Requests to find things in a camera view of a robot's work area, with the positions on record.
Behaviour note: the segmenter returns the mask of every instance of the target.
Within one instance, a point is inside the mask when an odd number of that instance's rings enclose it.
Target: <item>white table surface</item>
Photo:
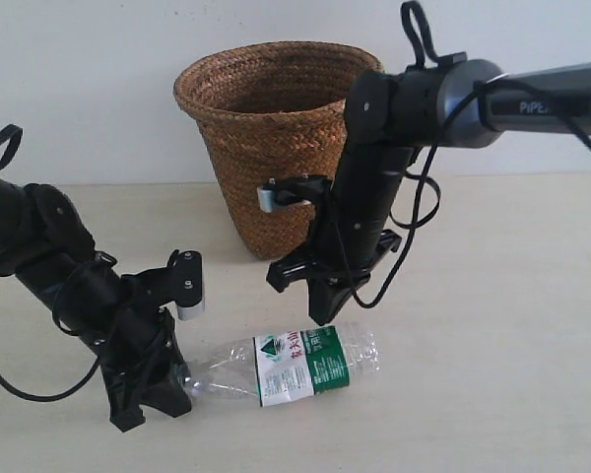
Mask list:
[[[368,381],[266,409],[207,402],[172,420],[147,408],[127,434],[107,420],[99,375],[54,404],[0,388],[0,472],[591,473],[591,175],[440,182],[440,213],[381,305],[349,303],[338,318],[374,331],[381,371]],[[162,266],[176,248],[203,253],[207,311],[177,324],[187,358],[314,326],[304,283],[282,295],[265,283],[267,263],[243,248],[216,185],[64,190],[119,272]],[[8,379],[60,392],[92,360],[14,278],[0,280]]]

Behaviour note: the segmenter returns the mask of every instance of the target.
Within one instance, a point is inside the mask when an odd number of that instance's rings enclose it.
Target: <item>wicker wastebasket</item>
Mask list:
[[[345,98],[365,70],[383,66],[357,47],[279,41],[212,54],[176,79],[174,98],[196,121],[236,231],[257,258],[296,248],[314,215],[311,206],[264,213],[257,187],[272,177],[334,177]]]

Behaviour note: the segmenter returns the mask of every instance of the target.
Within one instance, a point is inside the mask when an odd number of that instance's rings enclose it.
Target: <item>basket rim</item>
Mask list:
[[[376,56],[374,56],[371,52],[352,44],[316,40],[279,40],[256,42],[244,46],[232,47],[210,53],[194,61],[189,66],[185,67],[173,82],[173,96],[179,108],[197,121],[218,121],[221,125],[224,125],[229,122],[236,123],[237,125],[244,125],[246,123],[262,123],[264,125],[275,124],[284,126],[286,124],[289,124],[290,126],[302,125],[308,127],[319,124],[320,122],[334,120],[336,119],[338,114],[342,114],[344,112],[344,106],[346,102],[345,99],[342,99],[340,101],[332,101],[322,106],[305,110],[278,111],[267,113],[231,111],[223,108],[216,108],[204,105],[196,101],[190,101],[185,97],[185,94],[181,90],[182,81],[186,80],[188,77],[192,77],[193,75],[199,74],[199,71],[202,69],[202,67],[210,61],[221,56],[228,56],[231,54],[236,54],[238,52],[261,50],[267,46],[286,49],[294,46],[310,46],[316,48],[328,48],[335,49],[338,51],[350,52],[357,56],[361,56],[363,59],[370,62],[371,70],[374,70],[376,72],[384,72],[384,66]]]

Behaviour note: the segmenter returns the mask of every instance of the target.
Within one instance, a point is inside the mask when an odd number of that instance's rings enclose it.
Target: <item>robotic arm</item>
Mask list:
[[[420,42],[410,14],[418,20]],[[353,84],[345,105],[347,140],[335,179],[322,175],[265,183],[261,209],[280,211],[296,203],[315,206],[306,241],[273,262],[268,283],[278,292],[306,280],[309,316],[330,323],[350,297],[363,308],[380,302],[407,256],[418,227],[427,176],[438,147],[480,149],[506,131],[574,133],[591,149],[591,63],[507,77],[492,62],[459,52],[438,56],[418,2],[402,4],[401,17],[416,64],[398,75],[368,71]],[[425,67],[426,55],[435,66]],[[422,147],[431,147],[420,178],[407,173]],[[412,224],[399,259],[372,303],[357,290],[401,238],[383,230],[404,176],[417,178]]]
[[[14,157],[22,129],[9,125],[0,169]],[[69,198],[47,184],[19,187],[0,179],[0,278],[15,275],[51,312],[60,330],[78,337],[96,361],[76,386],[55,396],[26,394],[0,375],[12,394],[36,402],[63,399],[98,368],[107,391],[110,422],[126,432],[145,422],[140,405],[171,417],[192,408],[178,383],[187,370],[177,347],[175,303],[182,320],[203,310],[201,254],[175,251],[166,267],[118,276],[116,260],[95,249]]]

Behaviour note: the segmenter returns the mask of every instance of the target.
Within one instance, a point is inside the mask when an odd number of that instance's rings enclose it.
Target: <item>black strap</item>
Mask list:
[[[405,171],[405,177],[410,180],[420,180],[421,179],[421,177],[418,174],[412,174],[408,171]],[[433,207],[433,209],[431,209],[431,211],[428,214],[426,214],[422,219],[420,219],[416,222],[417,229],[419,229],[423,225],[427,224],[433,217],[435,217],[435,214],[437,214],[437,211],[440,208],[440,198],[442,197],[442,191],[440,190],[440,185],[435,181],[435,179],[433,179],[433,177],[427,176],[427,178],[425,179],[425,184],[433,189],[433,192],[435,192],[435,196],[437,197],[437,202],[435,203],[435,206]],[[400,227],[403,230],[410,230],[412,228],[412,226],[409,224],[403,224],[403,223],[397,221],[391,212],[390,212],[390,219],[392,220],[392,222],[394,222],[394,225],[396,225],[397,227]]]
[[[7,149],[4,151],[2,158],[0,158],[0,170],[4,169],[13,160],[14,156],[20,148],[22,142],[23,130],[19,126],[10,124],[0,130],[0,147],[7,141]]]

